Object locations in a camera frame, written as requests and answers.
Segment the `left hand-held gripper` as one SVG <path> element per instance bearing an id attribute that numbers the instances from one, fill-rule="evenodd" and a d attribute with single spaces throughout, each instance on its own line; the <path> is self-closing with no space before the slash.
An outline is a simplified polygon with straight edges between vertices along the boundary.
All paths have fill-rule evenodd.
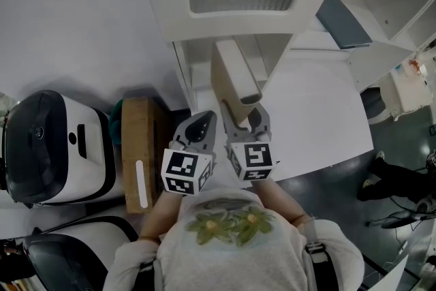
<path id="1" fill-rule="evenodd" d="M 161 165 L 167 192 L 196 196 L 202 191 L 213 175 L 216 125 L 217 115 L 212 110 L 195 114 L 178 125 Z"/>

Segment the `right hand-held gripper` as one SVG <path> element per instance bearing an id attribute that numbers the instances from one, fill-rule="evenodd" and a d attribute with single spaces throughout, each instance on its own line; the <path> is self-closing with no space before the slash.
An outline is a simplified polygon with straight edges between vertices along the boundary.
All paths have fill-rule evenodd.
<path id="1" fill-rule="evenodd" d="M 263 181 L 275 169 L 272 154 L 270 116 L 261 104 L 248 115 L 251 127 L 240 127 L 225 100 L 220 101 L 228 159 L 240 181 Z"/>

